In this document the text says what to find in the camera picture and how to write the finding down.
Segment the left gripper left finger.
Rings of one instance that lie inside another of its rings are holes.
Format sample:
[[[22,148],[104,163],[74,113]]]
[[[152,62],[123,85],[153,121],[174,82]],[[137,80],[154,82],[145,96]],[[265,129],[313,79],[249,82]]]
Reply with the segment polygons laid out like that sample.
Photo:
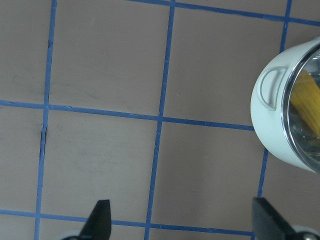
[[[112,232],[111,204],[98,200],[81,229],[78,240],[109,240]]]

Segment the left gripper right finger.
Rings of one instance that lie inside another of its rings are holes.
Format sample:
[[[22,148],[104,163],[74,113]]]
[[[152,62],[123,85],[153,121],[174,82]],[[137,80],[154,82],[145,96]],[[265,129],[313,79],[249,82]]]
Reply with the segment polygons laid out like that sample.
[[[258,240],[295,240],[299,235],[264,197],[252,199],[251,224]]]

